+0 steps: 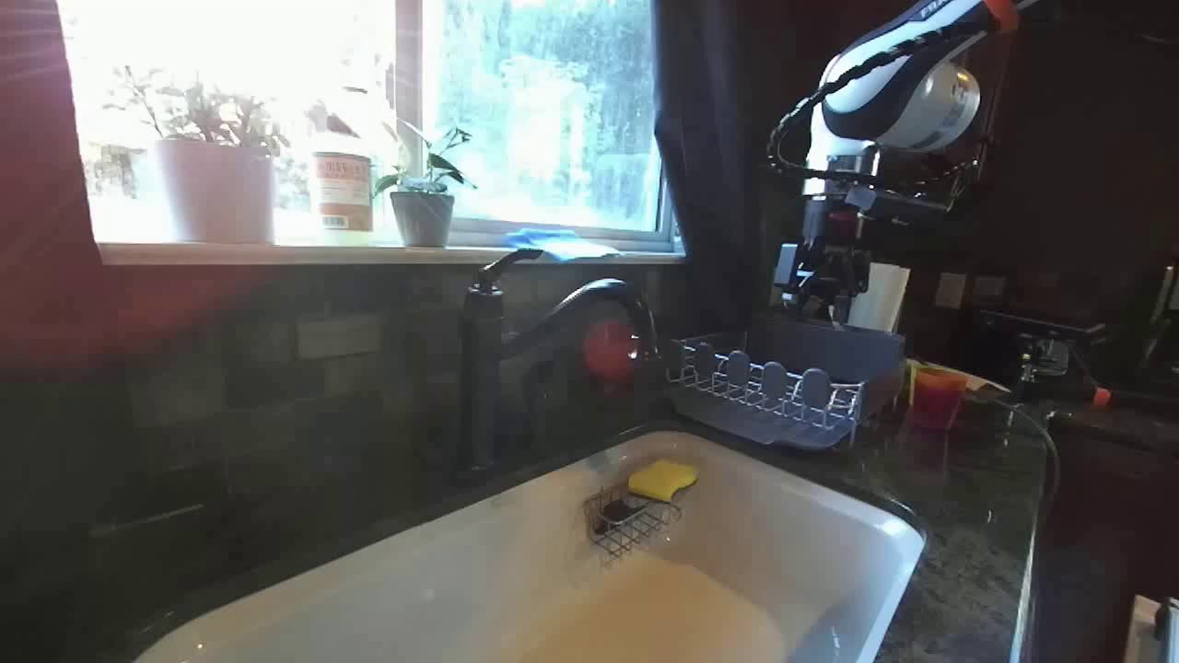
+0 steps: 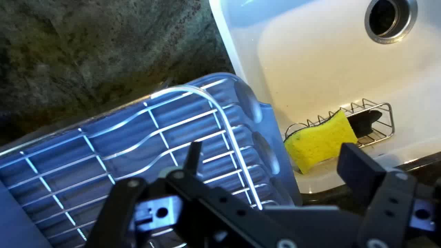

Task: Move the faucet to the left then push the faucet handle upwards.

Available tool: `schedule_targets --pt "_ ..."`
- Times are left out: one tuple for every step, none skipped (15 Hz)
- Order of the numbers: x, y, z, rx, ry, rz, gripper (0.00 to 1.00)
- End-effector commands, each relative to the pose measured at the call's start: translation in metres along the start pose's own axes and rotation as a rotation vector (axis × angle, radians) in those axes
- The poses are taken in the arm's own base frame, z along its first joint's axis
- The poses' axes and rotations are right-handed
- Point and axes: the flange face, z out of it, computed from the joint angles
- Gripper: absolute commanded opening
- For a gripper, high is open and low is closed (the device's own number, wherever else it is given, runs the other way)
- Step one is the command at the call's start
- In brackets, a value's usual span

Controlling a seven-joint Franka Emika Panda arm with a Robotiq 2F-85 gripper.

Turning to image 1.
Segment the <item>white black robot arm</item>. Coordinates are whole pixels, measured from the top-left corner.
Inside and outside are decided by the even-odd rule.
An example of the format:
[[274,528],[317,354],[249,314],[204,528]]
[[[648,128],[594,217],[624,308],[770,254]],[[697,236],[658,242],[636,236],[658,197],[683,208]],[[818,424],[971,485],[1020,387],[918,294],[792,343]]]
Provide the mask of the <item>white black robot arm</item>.
[[958,57],[1012,35],[1031,0],[918,0],[835,53],[766,134],[766,166],[801,179],[801,236],[777,249],[772,294],[785,308],[842,323],[869,286],[869,254],[839,220],[949,213],[922,184],[891,184],[888,154],[958,143],[980,107],[980,80]]

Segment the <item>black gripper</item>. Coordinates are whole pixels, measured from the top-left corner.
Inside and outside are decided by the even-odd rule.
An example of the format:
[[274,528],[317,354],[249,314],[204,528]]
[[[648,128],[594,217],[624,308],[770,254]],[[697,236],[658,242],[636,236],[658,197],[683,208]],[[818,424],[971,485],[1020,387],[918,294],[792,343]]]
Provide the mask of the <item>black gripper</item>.
[[777,246],[770,292],[796,317],[842,323],[850,302],[869,286],[862,220],[877,193],[859,179],[803,179],[801,236]]

